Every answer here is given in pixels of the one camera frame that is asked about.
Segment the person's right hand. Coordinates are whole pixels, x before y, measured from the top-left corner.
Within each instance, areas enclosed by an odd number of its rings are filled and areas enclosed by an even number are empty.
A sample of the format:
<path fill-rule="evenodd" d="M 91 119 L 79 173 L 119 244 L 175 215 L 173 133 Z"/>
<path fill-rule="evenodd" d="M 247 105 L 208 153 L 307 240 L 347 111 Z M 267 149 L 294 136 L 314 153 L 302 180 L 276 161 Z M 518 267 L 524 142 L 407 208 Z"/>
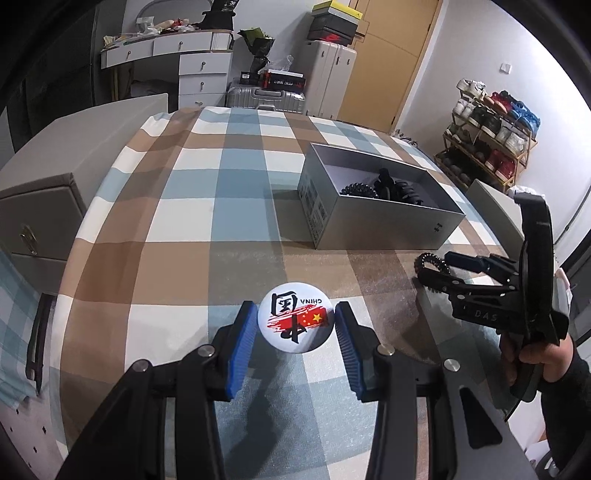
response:
<path fill-rule="evenodd" d="M 517 380 L 518 360 L 525 364 L 542 365 L 544 380 L 549 383 L 557 382 L 570 367 L 575 350 L 572 338 L 569 335 L 561 340 L 558 345 L 552 343 L 526 345 L 518 351 L 515 342 L 507 334 L 502 334 L 499 347 L 510 385 L 513 385 Z"/>

